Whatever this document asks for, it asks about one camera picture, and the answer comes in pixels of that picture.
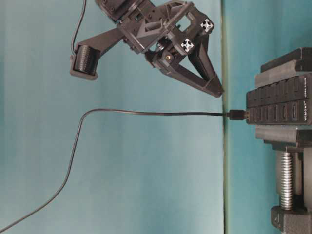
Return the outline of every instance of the black usb hub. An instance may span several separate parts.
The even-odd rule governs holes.
[[[312,49],[297,49],[263,65],[261,71],[258,88],[246,96],[247,123],[311,125]]]

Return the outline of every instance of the metal screw rod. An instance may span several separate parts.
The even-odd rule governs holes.
[[[293,157],[287,152],[281,157],[281,208],[293,208]]]

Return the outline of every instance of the usb port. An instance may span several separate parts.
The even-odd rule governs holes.
[[[286,121],[287,120],[287,104],[281,105],[281,120]]]
[[[269,122],[269,107],[265,107],[265,121]]]
[[[277,105],[272,106],[272,119],[274,122],[277,121]]]
[[[292,119],[297,120],[298,118],[298,105],[297,102],[292,103]]]

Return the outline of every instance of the cable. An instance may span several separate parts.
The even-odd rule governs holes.
[[[15,222],[8,225],[7,227],[1,229],[0,233],[7,231],[8,229],[12,228],[13,226],[17,225],[18,223],[22,222],[23,220],[29,218],[30,216],[37,213],[38,211],[42,210],[44,207],[46,207],[48,204],[50,204],[59,195],[59,193],[63,190],[63,188],[65,187],[65,185],[68,181],[68,178],[69,178],[72,166],[73,166],[74,156],[75,156],[77,143],[79,140],[83,121],[85,120],[85,118],[88,115],[95,113],[95,112],[114,112],[114,113],[138,115],[138,116],[221,116],[221,117],[223,117],[226,115],[223,113],[209,113],[209,112],[173,112],[173,113],[160,112],[160,113],[157,113],[157,112],[124,111],[124,110],[115,110],[115,109],[94,109],[94,110],[86,112],[85,114],[83,114],[83,116],[80,119],[78,130],[76,133],[75,142],[73,145],[73,149],[72,149],[72,153],[71,153],[71,157],[70,157],[70,161],[69,161],[69,165],[68,165],[68,169],[67,169],[67,173],[66,173],[66,177],[65,177],[65,180],[63,181],[61,187],[56,191],[56,193],[47,202],[45,202],[43,205],[39,206],[38,208],[36,208],[32,212],[30,212],[29,214],[25,215],[24,217],[16,220]]]
[[[76,41],[76,37],[77,37],[78,31],[79,31],[79,28],[80,28],[80,26],[81,26],[83,17],[84,17],[84,13],[86,12],[86,5],[87,5],[87,0],[83,0],[83,6],[82,6],[81,15],[80,15],[78,24],[77,24],[77,26],[76,26],[76,29],[75,29],[73,38],[72,38],[71,49],[72,49],[72,54],[73,54],[73,55],[77,54],[77,51],[75,50],[75,41]]]

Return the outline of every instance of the teal background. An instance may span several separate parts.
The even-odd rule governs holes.
[[[216,24],[210,56],[221,76],[220,2],[194,2]],[[71,77],[70,42],[81,6],[81,0],[0,1],[1,227],[62,183],[79,118],[89,109],[222,111],[222,99],[163,76],[123,43],[100,61],[97,81]],[[89,0],[78,40],[113,27]],[[95,114],[82,129],[64,191],[6,233],[223,229],[222,118]]]
[[[311,0],[223,0],[225,109],[244,109],[254,76],[269,60],[312,46]],[[255,127],[226,122],[226,229],[229,234],[280,233],[271,226],[278,205],[275,157],[255,140]]]

